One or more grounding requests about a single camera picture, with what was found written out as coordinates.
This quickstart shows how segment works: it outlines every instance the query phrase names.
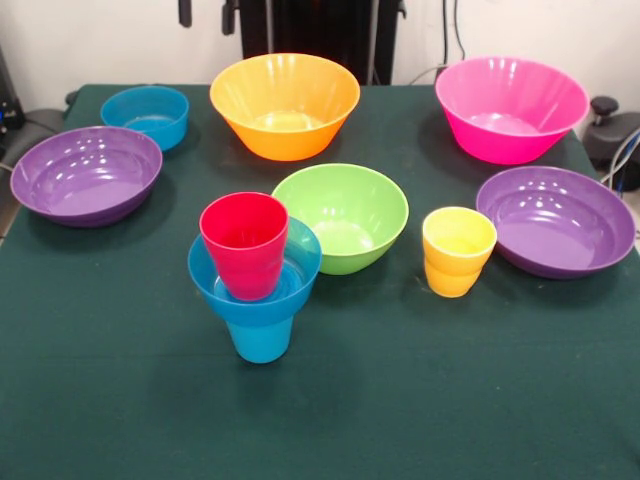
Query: black knob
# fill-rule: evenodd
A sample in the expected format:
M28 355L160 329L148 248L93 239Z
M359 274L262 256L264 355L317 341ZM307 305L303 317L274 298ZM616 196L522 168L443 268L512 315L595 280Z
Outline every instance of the black knob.
M618 101L611 97L593 97L591 100L591 108L599 117L608 117L620 108Z

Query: cup rim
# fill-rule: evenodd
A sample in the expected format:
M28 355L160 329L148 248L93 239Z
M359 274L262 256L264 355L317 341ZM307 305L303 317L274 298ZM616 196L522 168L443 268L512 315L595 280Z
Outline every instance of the cup rim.
M226 200L230 197L235 197L235 196L240 196L240 195L255 195L255 196L260 196L260 197L268 197L269 199L273 200L276 204L278 204L278 206L284 211L285 214L285 222L284 222L284 226L278 231L278 233L276 233L273 238L271 238L270 240L267 240L266 242L260 243L258 245L253 245L251 247L229 247L227 245L223 245L219 242L215 242L213 240L211 240L211 238L204 232L203 228L202 228L202 222L204 220L204 216L207 213L207 211L216 203L222 201L222 200ZM251 250L255 250L257 248L262 248L262 247L266 247L267 245L276 242L283 234L286 235L287 233L287 229L289 228L289 212L287 211L287 208L284 206L284 204L278 200L277 198L275 198L273 195L269 195L268 193L262 193L262 192L234 192L234 193L229 193L227 195L222 195L221 197L216 198L213 202L209 203L203 210L202 213L200 214L200 220L198 221L198 228L200 230L200 234L202 235L202 238L207 242L207 243L211 243L213 245L215 245L216 247L219 248L223 248L225 250L232 250L232 251L236 251L236 252L248 252Z
M429 222L429 220L431 220L433 218L433 216L435 214L441 213L442 211L446 211L446 210L462 210L465 212L470 212L471 214L480 217L482 219L483 222L485 222L486 224L488 224L491 228L491 231L493 233L493 240L491 242L491 244L482 249L479 252L476 253L456 253L456 252L451 252L449 250L446 250L442 247L440 247L439 245L436 244L436 242L433 241L433 239L431 238L431 236L427 233L427 223ZM493 222L491 221L491 219L489 217L487 217L485 214L478 212L477 210L474 210L472 208L467 208L467 207L459 207L459 206L448 206L448 207L441 207L441 208L436 208L435 210L431 211L422 221L422 238L427 240L429 242L429 244L435 248L436 250L438 250L439 252L444 253L445 255L450 255L450 256L455 256L458 258L476 258L476 257L481 257L485 254L487 254L488 252L491 252L497 241L498 241L498 230L496 229L496 226L493 224Z

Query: plastic bowl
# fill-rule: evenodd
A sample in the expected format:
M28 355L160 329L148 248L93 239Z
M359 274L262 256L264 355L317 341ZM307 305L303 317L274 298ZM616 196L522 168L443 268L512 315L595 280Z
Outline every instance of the plastic bowl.
M213 81L210 97L249 150L293 161L331 143L358 103L360 85L325 58L278 53L231 65Z
M322 246L320 271L331 275L354 273L378 260L409 218L400 187L359 165L329 163L299 170L272 195L314 231Z
M633 248L631 213L595 180L555 167L519 167L480 188L476 208L498 230L497 250L546 278L577 278L622 260Z
M435 90L460 147L501 165L537 159L589 112L578 82L521 58L462 61L440 75Z
M162 152L144 134L80 128L30 149L11 175L11 190L22 205L56 223L99 227L135 210L161 168Z
M189 251L193 282L211 309L225 321L238 355L248 362L272 362L287 351L293 316L307 302L318 275L322 259L318 239L303 223L294 218L289 220L285 262L278 285L271 295L257 302L243 302L229 293L202 235L198 235Z
M189 100L169 87L134 87L109 98L100 116L105 125L150 136L165 151L180 143L187 133Z

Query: table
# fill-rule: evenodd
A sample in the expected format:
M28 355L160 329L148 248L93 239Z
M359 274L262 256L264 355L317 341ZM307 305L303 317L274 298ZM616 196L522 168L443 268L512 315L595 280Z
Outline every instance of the table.
M124 86L89 85L67 128ZM248 152L208 101L148 201L74 230L24 209L0 249L0 478L604 479L640 472L640 261L547 281L500 256L458 300L431 293L420 225L473 206L497 167L462 153L431 87L366 87L318 157ZM279 361L244 363L191 283L201 210L323 162L405 191L377 263L318 277ZM573 134L538 164L591 172Z

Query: blue bowl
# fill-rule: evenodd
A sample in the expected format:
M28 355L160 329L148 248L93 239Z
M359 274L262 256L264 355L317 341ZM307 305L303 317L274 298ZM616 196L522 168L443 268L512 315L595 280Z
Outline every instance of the blue bowl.
M278 285L257 302L237 300L224 286L198 235L189 250L189 273L211 309L226 322L233 345L242 358L268 363L289 347L293 316L304 306L320 270L320 242L304 223L289 217L284 266Z
M105 125L124 127L151 137L169 150L187 133L189 100L169 87L148 85L115 94L100 109Z

